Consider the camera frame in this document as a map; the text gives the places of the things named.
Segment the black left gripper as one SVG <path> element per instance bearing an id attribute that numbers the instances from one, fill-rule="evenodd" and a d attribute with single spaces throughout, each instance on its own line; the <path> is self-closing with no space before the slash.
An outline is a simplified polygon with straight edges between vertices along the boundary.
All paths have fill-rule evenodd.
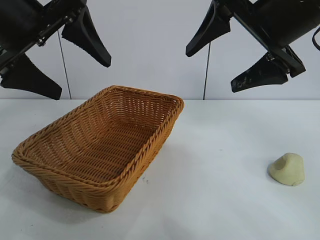
<path id="1" fill-rule="evenodd" d="M 101 41 L 85 0 L 2 0 L 0 2 L 1 87 L 59 100 L 62 88 L 41 72 L 25 54 L 43 46 L 59 28 L 62 37 L 87 52 L 104 67 L 112 57 Z"/>

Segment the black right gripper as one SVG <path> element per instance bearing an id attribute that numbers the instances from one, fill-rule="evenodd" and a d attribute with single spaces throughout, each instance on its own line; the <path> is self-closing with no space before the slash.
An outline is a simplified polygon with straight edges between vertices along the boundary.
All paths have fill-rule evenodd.
<path id="1" fill-rule="evenodd" d="M 282 85 L 306 68 L 290 44 L 320 24 L 318 0 L 214 0 L 185 48 L 192 57 L 207 44 L 231 31 L 235 18 L 265 49 L 266 54 L 235 77 L 231 91 Z"/>

